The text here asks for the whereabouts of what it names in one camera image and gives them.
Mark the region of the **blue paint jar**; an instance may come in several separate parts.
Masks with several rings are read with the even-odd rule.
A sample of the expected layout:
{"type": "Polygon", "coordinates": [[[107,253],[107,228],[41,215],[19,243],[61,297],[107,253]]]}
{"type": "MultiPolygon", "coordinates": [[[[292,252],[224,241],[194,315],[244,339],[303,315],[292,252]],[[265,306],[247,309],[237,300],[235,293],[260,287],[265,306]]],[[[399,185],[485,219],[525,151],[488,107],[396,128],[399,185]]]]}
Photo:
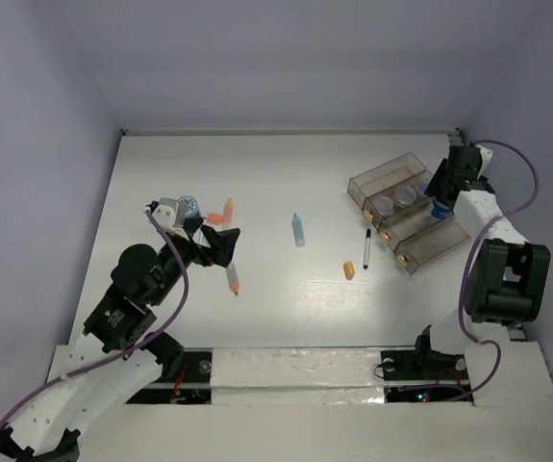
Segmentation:
{"type": "Polygon", "coordinates": [[[432,202],[430,213],[432,217],[440,220],[450,218],[453,214],[448,206],[439,203],[436,199],[432,202]]]}
{"type": "Polygon", "coordinates": [[[203,217],[197,200],[190,195],[183,195],[178,198],[180,212],[184,214],[183,227],[190,229],[198,227],[203,222],[203,217]]]}

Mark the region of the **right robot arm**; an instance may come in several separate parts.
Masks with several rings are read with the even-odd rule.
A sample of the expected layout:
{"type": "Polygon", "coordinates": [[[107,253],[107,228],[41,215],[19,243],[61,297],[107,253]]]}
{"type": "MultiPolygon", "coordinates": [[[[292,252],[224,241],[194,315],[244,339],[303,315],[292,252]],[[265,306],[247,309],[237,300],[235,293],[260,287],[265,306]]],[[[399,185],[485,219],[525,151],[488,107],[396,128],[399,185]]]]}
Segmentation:
{"type": "Polygon", "coordinates": [[[484,171],[492,158],[490,141],[452,146],[425,192],[432,214],[454,216],[474,238],[466,258],[458,307],[442,324],[427,326],[415,340],[413,370],[432,377],[463,360],[470,345],[499,348],[494,339],[473,331],[473,324],[503,326],[534,321],[539,313],[551,254],[519,233],[511,216],[535,198],[504,212],[484,171]]]}

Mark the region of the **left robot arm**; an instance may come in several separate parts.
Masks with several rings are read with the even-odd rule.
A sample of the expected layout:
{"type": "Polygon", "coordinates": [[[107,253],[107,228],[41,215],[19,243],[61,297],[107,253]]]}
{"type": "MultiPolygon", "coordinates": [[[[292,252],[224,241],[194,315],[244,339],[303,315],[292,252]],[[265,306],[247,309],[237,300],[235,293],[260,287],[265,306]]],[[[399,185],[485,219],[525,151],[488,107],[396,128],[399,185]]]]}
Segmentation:
{"type": "Polygon", "coordinates": [[[177,379],[184,348],[166,329],[185,305],[157,323],[154,308],[189,266],[226,268],[240,231],[217,231],[201,218],[173,228],[156,226],[165,242],[126,248],[112,284],[84,322],[81,337],[58,375],[16,404],[0,422],[0,454],[13,461],[76,461],[89,429],[119,410],[146,385],[177,379]]]}

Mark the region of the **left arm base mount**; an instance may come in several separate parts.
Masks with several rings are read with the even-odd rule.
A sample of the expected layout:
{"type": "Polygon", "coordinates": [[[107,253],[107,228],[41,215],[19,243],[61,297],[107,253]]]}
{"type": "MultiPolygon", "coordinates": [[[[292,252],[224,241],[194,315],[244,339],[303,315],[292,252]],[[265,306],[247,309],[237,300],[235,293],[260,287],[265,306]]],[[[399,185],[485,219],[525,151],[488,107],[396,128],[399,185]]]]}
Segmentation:
{"type": "Polygon", "coordinates": [[[203,405],[212,403],[213,351],[186,350],[180,368],[162,375],[129,398],[127,404],[203,405]]]}

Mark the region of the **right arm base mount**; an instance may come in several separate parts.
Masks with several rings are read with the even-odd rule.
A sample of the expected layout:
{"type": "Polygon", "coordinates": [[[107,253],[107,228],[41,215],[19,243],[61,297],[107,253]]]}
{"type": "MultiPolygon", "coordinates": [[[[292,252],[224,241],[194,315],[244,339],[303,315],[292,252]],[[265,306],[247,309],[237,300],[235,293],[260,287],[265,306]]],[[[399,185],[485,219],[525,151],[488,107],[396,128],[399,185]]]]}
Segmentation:
{"type": "Polygon", "coordinates": [[[384,350],[373,373],[383,381],[387,403],[473,401],[464,397],[471,386],[462,355],[384,350]]]}

